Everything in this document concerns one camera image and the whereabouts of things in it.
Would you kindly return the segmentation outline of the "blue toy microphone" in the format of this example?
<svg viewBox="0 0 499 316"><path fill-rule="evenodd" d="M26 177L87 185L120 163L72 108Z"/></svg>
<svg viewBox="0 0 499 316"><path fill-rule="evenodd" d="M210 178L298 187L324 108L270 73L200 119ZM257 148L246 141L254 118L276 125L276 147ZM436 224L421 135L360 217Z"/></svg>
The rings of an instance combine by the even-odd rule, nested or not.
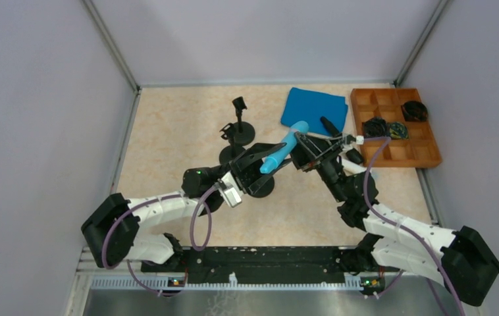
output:
<svg viewBox="0 0 499 316"><path fill-rule="evenodd" d="M309 125L305 121L298 121L289 127L287 135L283 137L281 143L284 144L280 149L272 152L263 161L260 167L261 174L272 174L273 171L279 168L281 162L290 154L297 144L295 133L307 133L309 131Z"/></svg>

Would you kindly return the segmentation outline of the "black mic stand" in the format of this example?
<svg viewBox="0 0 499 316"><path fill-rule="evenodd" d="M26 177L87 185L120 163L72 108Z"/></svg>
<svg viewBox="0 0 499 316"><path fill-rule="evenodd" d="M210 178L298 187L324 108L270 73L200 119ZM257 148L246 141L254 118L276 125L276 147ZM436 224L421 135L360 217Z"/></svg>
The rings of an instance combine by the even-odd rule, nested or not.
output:
<svg viewBox="0 0 499 316"><path fill-rule="evenodd" d="M255 128L250 123L242 120L242 113L247 109L244 98L239 96L232 100L232 104L236 110L237 118L237 121L233 124L234 143L237 145L248 145L255 139Z"/></svg>
<svg viewBox="0 0 499 316"><path fill-rule="evenodd" d="M224 165L229 161L233 160L243 152L245 152L246 148L242 145L236 144L234 141L234 136L236 133L236 129L233 123L226 124L221 130L221 138L223 140L228 141L228 145L224 147L219 153L219 163Z"/></svg>
<svg viewBox="0 0 499 316"><path fill-rule="evenodd" d="M275 188L275 180L271 174L263 174L248 187L248 194L253 198L265 198Z"/></svg>

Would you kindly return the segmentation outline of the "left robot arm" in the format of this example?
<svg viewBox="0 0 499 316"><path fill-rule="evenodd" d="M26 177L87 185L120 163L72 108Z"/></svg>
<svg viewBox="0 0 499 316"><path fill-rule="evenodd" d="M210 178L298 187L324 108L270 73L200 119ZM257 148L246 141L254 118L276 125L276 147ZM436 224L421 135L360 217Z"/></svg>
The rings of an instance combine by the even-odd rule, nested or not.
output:
<svg viewBox="0 0 499 316"><path fill-rule="evenodd" d="M246 195L254 196L289 162L287 142L257 143L215 167L188 169L181 189L169 194L126 199L109 195L82 224L81 232L95 264L114 269L124 260L173 262L182 248L170 233L152 236L149 228L188 217L210 217L222 204L234 208Z"/></svg>

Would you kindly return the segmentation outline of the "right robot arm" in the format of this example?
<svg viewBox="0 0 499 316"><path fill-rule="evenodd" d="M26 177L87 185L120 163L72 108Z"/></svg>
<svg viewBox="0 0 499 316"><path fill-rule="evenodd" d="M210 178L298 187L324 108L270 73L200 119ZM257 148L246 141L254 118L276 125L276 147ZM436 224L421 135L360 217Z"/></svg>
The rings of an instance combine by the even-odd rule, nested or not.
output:
<svg viewBox="0 0 499 316"><path fill-rule="evenodd" d="M366 233L358 248L377 265L411 272L443 285L460 302L479 307L499 274L499 260L481 234L427 224L377 201L371 171L345 169L338 156L342 136L317 138L294 134L293 163L303 172L317 171L342 220Z"/></svg>

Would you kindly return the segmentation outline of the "white toy microphone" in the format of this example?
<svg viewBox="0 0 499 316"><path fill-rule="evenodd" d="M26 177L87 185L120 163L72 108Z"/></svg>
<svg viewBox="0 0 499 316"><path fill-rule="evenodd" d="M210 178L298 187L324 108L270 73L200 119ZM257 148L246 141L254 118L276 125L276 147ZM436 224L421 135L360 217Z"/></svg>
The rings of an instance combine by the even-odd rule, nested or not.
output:
<svg viewBox="0 0 499 316"><path fill-rule="evenodd" d="M355 174L360 174L363 173L367 170L366 167L355 164L347 159L341 158L341 165L343 168L343 171L348 174L348 175L355 175Z"/></svg>

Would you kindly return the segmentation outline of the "black toy microphone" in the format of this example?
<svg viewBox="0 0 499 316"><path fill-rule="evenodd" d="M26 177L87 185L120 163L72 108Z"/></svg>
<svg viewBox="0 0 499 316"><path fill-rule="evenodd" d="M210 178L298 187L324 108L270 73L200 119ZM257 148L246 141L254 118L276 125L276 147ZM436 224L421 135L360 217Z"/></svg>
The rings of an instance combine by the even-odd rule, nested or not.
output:
<svg viewBox="0 0 499 316"><path fill-rule="evenodd" d="M337 127L335 127L335 125L326 117L321 117L320 121L321 121L322 125L325 127L326 131L332 137L342 135L342 132L339 131L339 129L337 129ZM358 164L358 165L363 164L364 158L356 148L350 147L349 149L346 149L344 153L346 155L347 160L349 160L355 164Z"/></svg>

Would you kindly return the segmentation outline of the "blue folded cloth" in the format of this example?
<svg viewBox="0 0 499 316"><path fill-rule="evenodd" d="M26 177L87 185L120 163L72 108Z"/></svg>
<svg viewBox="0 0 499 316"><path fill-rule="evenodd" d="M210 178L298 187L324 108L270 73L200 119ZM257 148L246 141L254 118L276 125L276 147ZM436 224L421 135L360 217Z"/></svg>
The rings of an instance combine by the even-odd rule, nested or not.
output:
<svg viewBox="0 0 499 316"><path fill-rule="evenodd" d="M331 136L321 122L321 117L325 117L341 132L344 129L347 114L348 105L345 97L291 88L280 123L290 127L298 121L305 121L309 125L309 132Z"/></svg>

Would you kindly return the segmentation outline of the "wooden compartment tray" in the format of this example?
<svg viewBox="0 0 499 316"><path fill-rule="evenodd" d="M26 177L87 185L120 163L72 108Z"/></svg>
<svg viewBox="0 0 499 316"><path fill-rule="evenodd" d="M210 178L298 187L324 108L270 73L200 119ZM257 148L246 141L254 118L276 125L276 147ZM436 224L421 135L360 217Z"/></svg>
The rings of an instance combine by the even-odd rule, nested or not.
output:
<svg viewBox="0 0 499 316"><path fill-rule="evenodd" d="M386 138L391 141L373 163L374 167L433 168L442 157L428 122L428 112L415 88L357 88L350 94L357 134L369 164Z"/></svg>

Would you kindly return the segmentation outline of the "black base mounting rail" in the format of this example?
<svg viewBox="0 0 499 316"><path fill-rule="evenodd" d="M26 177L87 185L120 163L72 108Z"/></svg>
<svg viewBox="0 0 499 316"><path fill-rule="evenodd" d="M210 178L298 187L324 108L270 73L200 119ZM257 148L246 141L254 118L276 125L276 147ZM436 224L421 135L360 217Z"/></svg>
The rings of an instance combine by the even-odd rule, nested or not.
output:
<svg viewBox="0 0 499 316"><path fill-rule="evenodd" d="M190 284L343 283L361 273L378 276L380 266L364 251L339 246L184 248L166 263L142 263L143 273L179 273Z"/></svg>

